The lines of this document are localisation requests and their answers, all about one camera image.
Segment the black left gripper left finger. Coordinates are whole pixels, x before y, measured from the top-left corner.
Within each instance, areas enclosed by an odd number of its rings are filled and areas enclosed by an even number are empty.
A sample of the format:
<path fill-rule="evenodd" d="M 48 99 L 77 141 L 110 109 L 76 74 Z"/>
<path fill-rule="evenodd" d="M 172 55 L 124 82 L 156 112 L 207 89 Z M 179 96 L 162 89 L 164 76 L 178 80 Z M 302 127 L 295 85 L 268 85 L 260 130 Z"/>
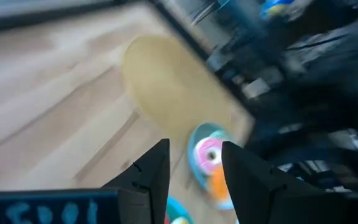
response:
<path fill-rule="evenodd" d="M 103 185 L 115 193 L 100 207 L 100 224 L 164 224 L 170 182 L 170 140 L 161 139 Z"/>

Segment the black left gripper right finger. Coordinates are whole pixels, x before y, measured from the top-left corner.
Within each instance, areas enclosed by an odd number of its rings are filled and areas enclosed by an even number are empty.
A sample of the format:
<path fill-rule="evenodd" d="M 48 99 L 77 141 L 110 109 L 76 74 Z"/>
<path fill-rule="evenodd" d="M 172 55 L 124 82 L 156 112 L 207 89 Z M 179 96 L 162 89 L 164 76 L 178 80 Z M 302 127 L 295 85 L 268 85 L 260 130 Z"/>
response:
<path fill-rule="evenodd" d="M 224 176 L 240 224 L 343 224 L 341 195 L 272 167 L 232 142 L 222 150 Z"/>

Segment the bright teal round plate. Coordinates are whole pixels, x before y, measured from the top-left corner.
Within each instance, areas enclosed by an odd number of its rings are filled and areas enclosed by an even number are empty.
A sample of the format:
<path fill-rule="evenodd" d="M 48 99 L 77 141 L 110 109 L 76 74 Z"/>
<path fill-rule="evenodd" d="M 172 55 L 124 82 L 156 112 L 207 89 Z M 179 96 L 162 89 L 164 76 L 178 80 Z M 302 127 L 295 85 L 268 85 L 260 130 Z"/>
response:
<path fill-rule="evenodd" d="M 169 216 L 170 224 L 194 224 L 188 211 L 171 196 L 167 199 L 165 214 Z"/>

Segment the large white chocolate-drizzled donut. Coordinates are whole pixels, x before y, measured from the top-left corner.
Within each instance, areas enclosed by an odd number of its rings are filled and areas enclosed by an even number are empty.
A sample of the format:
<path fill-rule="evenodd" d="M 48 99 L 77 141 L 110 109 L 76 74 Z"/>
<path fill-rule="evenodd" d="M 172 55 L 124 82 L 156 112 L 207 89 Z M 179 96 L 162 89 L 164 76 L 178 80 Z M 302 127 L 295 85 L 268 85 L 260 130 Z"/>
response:
<path fill-rule="evenodd" d="M 208 177 L 208 191 L 210 196 L 217 202 L 228 202 L 230 199 L 227 188 L 223 165 L 216 166 Z"/>

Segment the large pink iced donut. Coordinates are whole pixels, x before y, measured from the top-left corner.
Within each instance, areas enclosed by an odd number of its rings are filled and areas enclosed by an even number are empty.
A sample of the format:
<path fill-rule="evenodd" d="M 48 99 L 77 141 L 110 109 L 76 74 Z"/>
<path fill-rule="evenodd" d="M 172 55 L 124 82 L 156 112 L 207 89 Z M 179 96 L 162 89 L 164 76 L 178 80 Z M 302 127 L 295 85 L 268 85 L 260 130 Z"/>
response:
<path fill-rule="evenodd" d="M 222 144 L 221 139 L 212 137 L 197 142 L 193 152 L 195 164 L 204 175 L 211 175 L 221 164 Z"/>

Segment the dull grey-blue round plate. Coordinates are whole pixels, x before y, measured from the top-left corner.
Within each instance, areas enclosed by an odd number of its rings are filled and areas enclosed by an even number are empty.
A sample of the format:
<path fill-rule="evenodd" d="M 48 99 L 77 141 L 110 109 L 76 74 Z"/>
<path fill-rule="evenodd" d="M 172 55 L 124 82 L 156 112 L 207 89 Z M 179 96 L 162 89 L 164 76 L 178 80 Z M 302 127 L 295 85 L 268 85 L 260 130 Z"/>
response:
<path fill-rule="evenodd" d="M 191 168 L 195 179 L 198 181 L 202 189 L 204 189 L 207 194 L 210 196 L 208 191 L 208 175 L 204 175 L 199 168 L 197 168 L 195 164 L 195 158 L 194 158 L 194 148 L 198 141 L 202 140 L 203 138 L 210 137 L 211 133 L 213 133 L 216 130 L 223 130 L 226 132 L 226 134 L 231 138 L 230 141 L 232 141 L 232 136 L 222 127 L 218 126 L 214 123 L 203 123 L 199 125 L 195 130 L 191 133 L 190 138 L 188 140 L 188 149 L 187 149 L 187 155 L 188 155 L 188 162 L 189 167 Z M 212 201 L 216 204 L 216 207 L 220 210 L 232 210 L 234 208 L 231 197 L 228 202 L 219 203 L 215 201 L 211 197 Z"/>

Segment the round woven tan placemat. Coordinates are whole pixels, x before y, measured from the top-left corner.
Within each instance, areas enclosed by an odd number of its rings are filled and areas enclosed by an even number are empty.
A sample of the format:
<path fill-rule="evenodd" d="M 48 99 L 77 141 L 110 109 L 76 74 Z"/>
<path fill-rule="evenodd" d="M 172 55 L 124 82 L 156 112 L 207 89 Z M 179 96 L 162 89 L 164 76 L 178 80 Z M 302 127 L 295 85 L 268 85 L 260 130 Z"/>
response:
<path fill-rule="evenodd" d="M 141 112 L 179 144 L 202 123 L 243 143 L 252 118 L 219 80 L 173 37 L 142 35 L 124 52 L 123 80 Z"/>

